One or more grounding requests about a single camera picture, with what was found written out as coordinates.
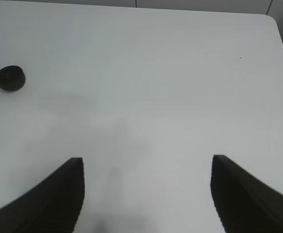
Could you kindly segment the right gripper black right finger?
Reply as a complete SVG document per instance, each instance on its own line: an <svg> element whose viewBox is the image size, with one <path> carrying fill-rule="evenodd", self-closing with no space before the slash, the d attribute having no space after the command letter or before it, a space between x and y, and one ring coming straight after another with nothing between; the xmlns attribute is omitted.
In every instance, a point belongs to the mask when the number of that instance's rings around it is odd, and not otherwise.
<svg viewBox="0 0 283 233"><path fill-rule="evenodd" d="M211 196L227 233L283 233L283 194L225 155L212 159Z"/></svg>

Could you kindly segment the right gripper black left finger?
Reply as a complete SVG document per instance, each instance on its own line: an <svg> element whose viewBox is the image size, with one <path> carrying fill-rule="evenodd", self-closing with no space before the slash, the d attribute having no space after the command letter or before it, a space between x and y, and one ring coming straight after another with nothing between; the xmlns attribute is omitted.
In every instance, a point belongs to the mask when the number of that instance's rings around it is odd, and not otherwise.
<svg viewBox="0 0 283 233"><path fill-rule="evenodd" d="M85 197L82 158L70 158L24 195L0 208L0 233L71 233Z"/></svg>

